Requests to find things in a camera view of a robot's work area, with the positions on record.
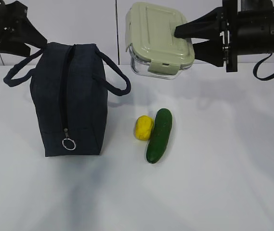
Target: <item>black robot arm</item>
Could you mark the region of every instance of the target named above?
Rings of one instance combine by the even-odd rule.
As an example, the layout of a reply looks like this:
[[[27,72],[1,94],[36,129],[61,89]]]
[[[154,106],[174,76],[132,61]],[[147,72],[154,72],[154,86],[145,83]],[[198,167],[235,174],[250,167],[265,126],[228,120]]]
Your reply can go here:
[[[27,7],[15,1],[5,5],[0,0],[0,53],[9,53],[27,57],[30,47],[43,48],[47,44],[46,38],[41,35],[30,23],[27,16]]]
[[[176,27],[175,37],[208,41],[194,44],[196,59],[227,72],[237,71],[237,56],[274,53],[274,6],[271,0],[222,0],[203,17]]]

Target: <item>cucumber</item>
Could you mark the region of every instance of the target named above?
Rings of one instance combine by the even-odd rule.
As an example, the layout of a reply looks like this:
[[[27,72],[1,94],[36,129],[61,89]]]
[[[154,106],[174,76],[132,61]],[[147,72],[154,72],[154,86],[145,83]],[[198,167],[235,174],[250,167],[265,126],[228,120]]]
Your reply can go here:
[[[160,109],[155,118],[154,129],[146,150],[146,160],[155,164],[164,154],[172,128],[172,114],[166,109]]]

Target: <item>navy blue bag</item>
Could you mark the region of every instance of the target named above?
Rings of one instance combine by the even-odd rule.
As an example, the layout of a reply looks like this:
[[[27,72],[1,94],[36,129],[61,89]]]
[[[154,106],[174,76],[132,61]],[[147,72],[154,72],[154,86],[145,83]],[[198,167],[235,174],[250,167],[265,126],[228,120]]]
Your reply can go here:
[[[36,68],[13,79],[41,54]],[[103,60],[125,80],[126,89],[106,81]],[[30,92],[45,155],[99,155],[107,119],[107,90],[118,96],[131,90],[129,79],[117,65],[95,44],[68,46],[53,42],[16,64],[4,82],[14,87],[31,77]]]

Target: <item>plastic lid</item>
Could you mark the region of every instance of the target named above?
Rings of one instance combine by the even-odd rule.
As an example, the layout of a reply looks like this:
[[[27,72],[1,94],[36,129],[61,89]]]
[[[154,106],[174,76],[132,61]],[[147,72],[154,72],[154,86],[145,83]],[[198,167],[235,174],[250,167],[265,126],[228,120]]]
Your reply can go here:
[[[126,15],[126,48],[150,62],[148,71],[175,75],[195,60],[190,40],[174,37],[175,27],[187,23],[177,10],[137,2]]]

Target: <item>yellow toy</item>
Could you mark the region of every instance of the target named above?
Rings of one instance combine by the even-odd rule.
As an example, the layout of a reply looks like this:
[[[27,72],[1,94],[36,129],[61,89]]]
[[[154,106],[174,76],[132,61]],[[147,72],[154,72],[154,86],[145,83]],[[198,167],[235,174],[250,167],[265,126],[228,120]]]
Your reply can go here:
[[[154,120],[151,117],[143,115],[138,118],[135,128],[135,136],[141,141],[147,141],[151,137],[154,127]]]

